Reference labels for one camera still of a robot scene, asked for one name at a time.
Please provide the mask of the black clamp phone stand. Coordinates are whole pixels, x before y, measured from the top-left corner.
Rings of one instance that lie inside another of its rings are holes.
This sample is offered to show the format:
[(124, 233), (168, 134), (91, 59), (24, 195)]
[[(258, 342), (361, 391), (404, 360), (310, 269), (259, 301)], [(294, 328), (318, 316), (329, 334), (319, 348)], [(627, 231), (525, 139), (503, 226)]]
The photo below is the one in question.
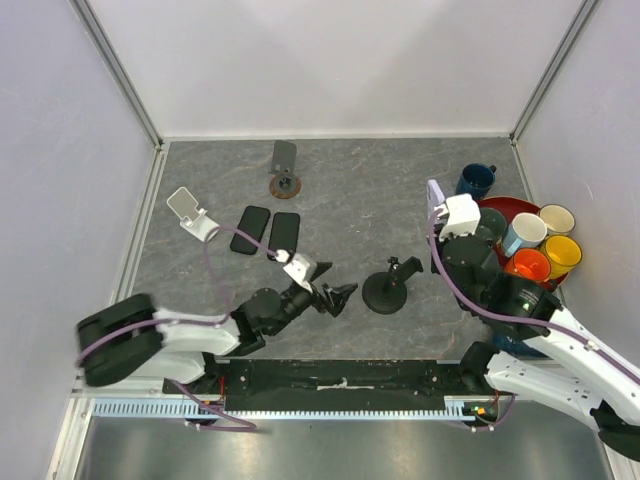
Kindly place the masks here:
[(386, 271), (370, 275), (362, 287), (362, 299), (373, 312), (390, 315), (398, 312), (406, 303), (406, 282), (416, 273), (424, 271), (422, 262), (415, 256), (400, 262), (397, 257), (388, 259)]

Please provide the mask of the black phone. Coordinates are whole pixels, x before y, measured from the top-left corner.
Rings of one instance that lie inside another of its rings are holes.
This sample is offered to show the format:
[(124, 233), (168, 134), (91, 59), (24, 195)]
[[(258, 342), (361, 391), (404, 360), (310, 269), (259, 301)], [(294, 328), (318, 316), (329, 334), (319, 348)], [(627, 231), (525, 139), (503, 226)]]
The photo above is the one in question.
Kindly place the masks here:
[(296, 253), (300, 229), (300, 215), (293, 212), (277, 212), (273, 216), (268, 248)]
[[(254, 205), (245, 208), (237, 229), (250, 236), (253, 240), (260, 243), (267, 224), (271, 217), (269, 209)], [(257, 253), (258, 247), (244, 238), (242, 235), (235, 233), (230, 243), (230, 250), (234, 253), (252, 256)]]

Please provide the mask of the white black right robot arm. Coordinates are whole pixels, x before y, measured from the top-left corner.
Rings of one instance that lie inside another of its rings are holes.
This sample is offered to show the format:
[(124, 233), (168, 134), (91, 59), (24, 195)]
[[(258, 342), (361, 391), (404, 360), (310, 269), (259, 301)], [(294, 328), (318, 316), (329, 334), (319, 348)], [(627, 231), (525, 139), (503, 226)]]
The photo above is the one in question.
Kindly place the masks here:
[(590, 332), (560, 300), (533, 281), (504, 272), (474, 236), (444, 239), (431, 228), (432, 270), (459, 305), (494, 332), (523, 342), (561, 365), (535, 367), (476, 343), (458, 368), (467, 392), (487, 387), (548, 406), (582, 422), (618, 454), (639, 458), (639, 368)]

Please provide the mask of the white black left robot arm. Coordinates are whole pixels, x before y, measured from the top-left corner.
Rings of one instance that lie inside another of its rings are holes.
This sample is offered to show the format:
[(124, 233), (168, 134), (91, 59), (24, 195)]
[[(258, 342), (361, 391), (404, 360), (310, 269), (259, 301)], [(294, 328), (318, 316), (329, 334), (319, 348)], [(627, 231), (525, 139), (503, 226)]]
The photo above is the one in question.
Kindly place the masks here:
[(266, 344), (306, 310), (339, 316), (358, 286), (315, 285), (331, 268), (296, 254), (279, 253), (290, 278), (278, 292), (261, 288), (228, 314), (207, 316), (155, 306), (148, 294), (136, 294), (93, 314), (76, 326), (76, 360), (88, 387), (102, 388), (130, 377), (175, 380), (198, 393), (219, 382), (216, 357), (241, 357)]

